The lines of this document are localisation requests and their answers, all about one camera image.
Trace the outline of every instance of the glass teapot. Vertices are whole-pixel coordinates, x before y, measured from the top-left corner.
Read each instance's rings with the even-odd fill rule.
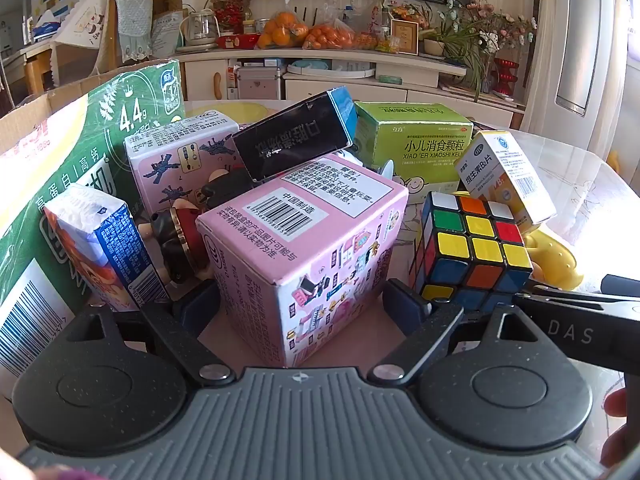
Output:
[[[180,33],[188,46],[214,43],[220,36],[218,19],[213,10],[194,10],[182,20]]]

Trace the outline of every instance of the shelf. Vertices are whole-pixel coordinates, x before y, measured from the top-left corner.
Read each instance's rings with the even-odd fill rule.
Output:
[[[251,58],[251,57],[296,57],[309,59],[345,59],[349,61],[369,61],[372,63],[389,63],[410,66],[423,70],[433,70],[442,74],[463,76],[466,68],[450,65],[440,61],[425,59],[408,54],[386,54],[374,50],[303,50],[301,48],[271,48],[265,50],[241,50],[234,48],[219,48],[211,52],[199,54],[182,54],[172,56],[181,62],[206,61],[211,59]]]
[[[473,102],[474,101],[472,97],[468,97],[468,96],[464,96],[464,95],[460,95],[460,94],[455,94],[453,92],[447,92],[446,90],[442,90],[440,88],[433,88],[431,86],[422,86],[422,85],[405,84],[405,83],[402,83],[401,85],[395,85],[393,83],[381,83],[375,77],[362,77],[362,78],[358,78],[358,79],[331,77],[331,78],[322,78],[322,79],[320,79],[320,78],[318,78],[316,76],[293,74],[291,72],[287,72],[282,77],[284,79],[297,80],[297,81],[320,81],[320,80],[322,80],[322,81],[330,81],[330,82],[335,82],[335,83],[352,84],[352,85],[355,84],[355,85],[369,85],[369,86],[385,86],[387,88],[399,88],[399,89],[403,89],[403,90],[415,90],[417,92],[424,92],[424,93],[427,93],[427,94],[442,95],[442,96],[450,97],[452,99],[459,99],[461,101],[468,101],[468,102]],[[480,104],[482,104],[482,105],[492,106],[492,107],[495,107],[495,108],[500,108],[501,110],[506,110],[508,112],[524,113],[524,106],[517,105],[517,104],[513,105],[513,106],[509,106],[507,104],[495,103],[495,102],[492,102],[492,101],[479,100],[478,102]]]

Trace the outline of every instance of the orange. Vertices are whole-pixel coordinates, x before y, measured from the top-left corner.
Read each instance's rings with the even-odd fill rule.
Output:
[[[266,32],[262,33],[260,35],[260,38],[258,38],[258,48],[268,47],[271,43],[273,43],[273,41],[271,40],[271,35],[267,34]]]
[[[291,41],[291,36],[284,28],[274,30],[271,37],[273,38],[273,43],[279,46],[286,46]]]
[[[276,23],[281,27],[292,27],[297,21],[296,15],[293,12],[281,12],[276,16]]]
[[[264,25],[264,32],[266,32],[267,34],[273,34],[273,31],[276,30],[277,26],[278,24],[276,23],[276,20],[269,20]]]

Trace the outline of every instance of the green milk box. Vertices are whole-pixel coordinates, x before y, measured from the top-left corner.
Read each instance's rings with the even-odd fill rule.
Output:
[[[409,203],[429,191],[454,192],[454,163],[468,146],[473,124],[441,104],[356,102],[354,147],[358,158],[378,168],[394,162],[394,180],[409,190]]]
[[[53,114],[36,113],[55,99],[42,96],[0,120],[0,136],[14,139],[20,119],[39,123],[0,155],[0,394],[7,398],[91,293],[47,222],[44,204],[77,182],[123,199],[135,214],[142,203],[124,138],[184,117],[177,61],[120,73],[84,95],[82,83],[76,88],[81,96]],[[30,124],[22,127],[31,130]]]

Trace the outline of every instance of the green sticker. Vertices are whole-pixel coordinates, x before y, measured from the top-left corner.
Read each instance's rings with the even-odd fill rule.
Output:
[[[438,229],[464,232],[464,228],[462,227],[462,218],[460,218],[458,213],[453,213],[452,211],[434,209],[433,224]]]

